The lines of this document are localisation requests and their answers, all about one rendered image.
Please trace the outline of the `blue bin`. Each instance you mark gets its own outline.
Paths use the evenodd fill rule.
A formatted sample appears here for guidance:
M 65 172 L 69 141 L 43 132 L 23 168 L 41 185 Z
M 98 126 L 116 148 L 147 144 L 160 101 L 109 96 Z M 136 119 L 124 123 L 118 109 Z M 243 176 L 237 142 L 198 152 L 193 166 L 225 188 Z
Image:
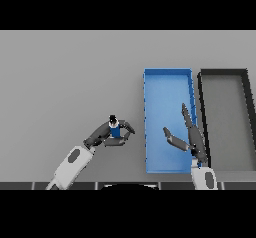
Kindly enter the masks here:
M 181 113 L 185 104 L 192 123 L 197 123 L 194 83 L 190 68 L 145 68 L 144 135 L 147 174 L 189 174 L 192 155 L 167 142 L 163 128 L 188 143 Z

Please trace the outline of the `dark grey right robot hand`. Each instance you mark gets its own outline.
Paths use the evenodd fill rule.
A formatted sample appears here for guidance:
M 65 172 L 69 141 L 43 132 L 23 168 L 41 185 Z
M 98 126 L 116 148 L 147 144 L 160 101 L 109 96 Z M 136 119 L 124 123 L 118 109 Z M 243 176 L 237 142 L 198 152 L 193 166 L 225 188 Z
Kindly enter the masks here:
M 188 131 L 188 142 L 174 136 L 167 127 L 164 127 L 163 132 L 167 142 L 182 151 L 190 150 L 191 154 L 198 160 L 199 163 L 206 163 L 208 161 L 208 156 L 206 153 L 203 136 L 198 126 L 192 123 L 192 119 L 185 104 L 182 104 L 181 113 L 184 117 L 185 126 Z

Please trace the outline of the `dark grey bin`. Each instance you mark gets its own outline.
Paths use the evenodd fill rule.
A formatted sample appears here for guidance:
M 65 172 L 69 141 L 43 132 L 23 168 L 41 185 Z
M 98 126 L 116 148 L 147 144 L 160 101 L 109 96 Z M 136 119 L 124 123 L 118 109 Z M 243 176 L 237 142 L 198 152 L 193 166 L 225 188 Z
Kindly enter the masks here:
M 215 171 L 256 171 L 256 111 L 248 70 L 201 69 L 202 123 Z

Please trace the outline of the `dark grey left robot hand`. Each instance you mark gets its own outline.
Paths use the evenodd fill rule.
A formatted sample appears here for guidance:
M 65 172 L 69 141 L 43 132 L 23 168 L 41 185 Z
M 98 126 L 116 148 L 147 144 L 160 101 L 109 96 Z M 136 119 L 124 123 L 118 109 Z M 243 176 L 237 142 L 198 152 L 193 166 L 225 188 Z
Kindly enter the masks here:
M 119 120 L 120 129 L 125 128 L 127 133 L 119 138 L 113 138 L 110 134 L 109 123 L 105 122 L 99 126 L 87 139 L 83 141 L 85 147 L 90 149 L 91 147 L 99 146 L 101 143 L 104 146 L 123 146 L 128 140 L 130 134 L 134 134 L 135 130 L 125 120 Z

